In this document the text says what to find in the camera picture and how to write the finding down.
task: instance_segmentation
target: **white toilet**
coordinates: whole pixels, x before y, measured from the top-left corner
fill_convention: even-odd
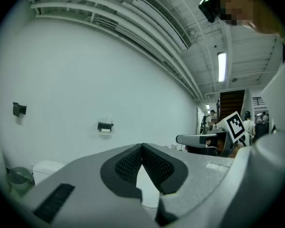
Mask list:
[[[54,161],[40,161],[33,167],[33,176],[35,185],[38,185],[42,180],[46,179],[59,169],[64,167],[64,164]]]

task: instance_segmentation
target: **toilet paper holder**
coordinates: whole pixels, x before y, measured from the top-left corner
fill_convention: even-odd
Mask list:
[[[111,132],[113,126],[114,126],[113,123],[101,123],[101,122],[98,122],[98,127],[97,127],[97,129],[98,129],[99,131],[102,131],[102,129],[107,129],[107,130],[110,130],[110,132]]]
[[[19,105],[17,102],[13,102],[13,115],[20,117],[20,114],[26,114],[27,107],[26,105]]]

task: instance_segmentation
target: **black camera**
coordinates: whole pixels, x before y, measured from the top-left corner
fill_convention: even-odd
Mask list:
[[[199,9],[210,23],[215,21],[217,15],[215,14],[215,10],[212,8],[209,0],[202,0],[199,4]]]

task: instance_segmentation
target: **wooden stairs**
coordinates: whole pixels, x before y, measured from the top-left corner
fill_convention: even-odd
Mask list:
[[[241,114],[244,93],[245,90],[220,93],[220,109],[218,122],[234,112],[237,112],[239,115]]]

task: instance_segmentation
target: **ceiling light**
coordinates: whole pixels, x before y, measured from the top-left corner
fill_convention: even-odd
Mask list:
[[[226,53],[221,52],[218,54],[218,81],[225,81],[225,72],[226,72]]]

